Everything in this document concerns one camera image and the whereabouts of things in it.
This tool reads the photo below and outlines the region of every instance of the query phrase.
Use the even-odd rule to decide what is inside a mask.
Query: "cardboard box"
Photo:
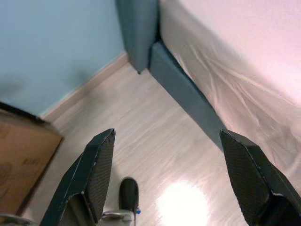
[[[61,140],[52,129],[0,112],[0,213],[23,212]]]

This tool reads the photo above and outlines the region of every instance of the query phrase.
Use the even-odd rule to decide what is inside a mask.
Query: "headboard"
[[[148,68],[158,38],[158,5],[158,0],[116,0],[124,45],[138,73]]]

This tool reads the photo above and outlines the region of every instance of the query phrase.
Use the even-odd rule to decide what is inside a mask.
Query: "shoe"
[[[124,178],[119,188],[119,209],[132,211],[135,215],[139,204],[138,184],[133,178]]]

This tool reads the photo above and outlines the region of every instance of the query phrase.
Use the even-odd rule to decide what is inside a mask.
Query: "light blue wall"
[[[41,115],[123,51],[114,0],[2,0],[0,100]]]

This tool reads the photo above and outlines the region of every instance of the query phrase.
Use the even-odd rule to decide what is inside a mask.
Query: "bed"
[[[219,146],[257,143],[301,194],[301,3],[117,1],[130,62]]]

